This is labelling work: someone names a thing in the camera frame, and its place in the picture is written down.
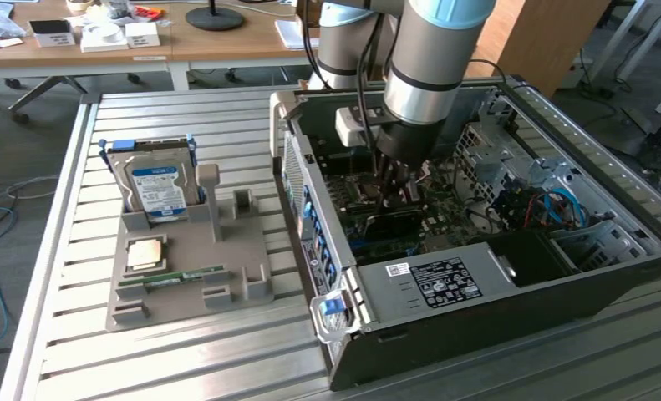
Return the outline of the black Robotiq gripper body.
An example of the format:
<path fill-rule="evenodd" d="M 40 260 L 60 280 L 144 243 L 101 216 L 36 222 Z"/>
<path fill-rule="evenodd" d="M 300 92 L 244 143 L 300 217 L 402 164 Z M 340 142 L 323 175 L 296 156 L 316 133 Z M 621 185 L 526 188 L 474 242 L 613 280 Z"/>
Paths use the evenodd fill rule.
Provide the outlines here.
<path fill-rule="evenodd" d="M 435 147 L 435 124 L 383 124 L 374 145 L 374 175 L 379 185 L 379 209 L 391 208 L 391 200 L 408 192 L 407 203 L 419 200 L 415 176 Z"/>

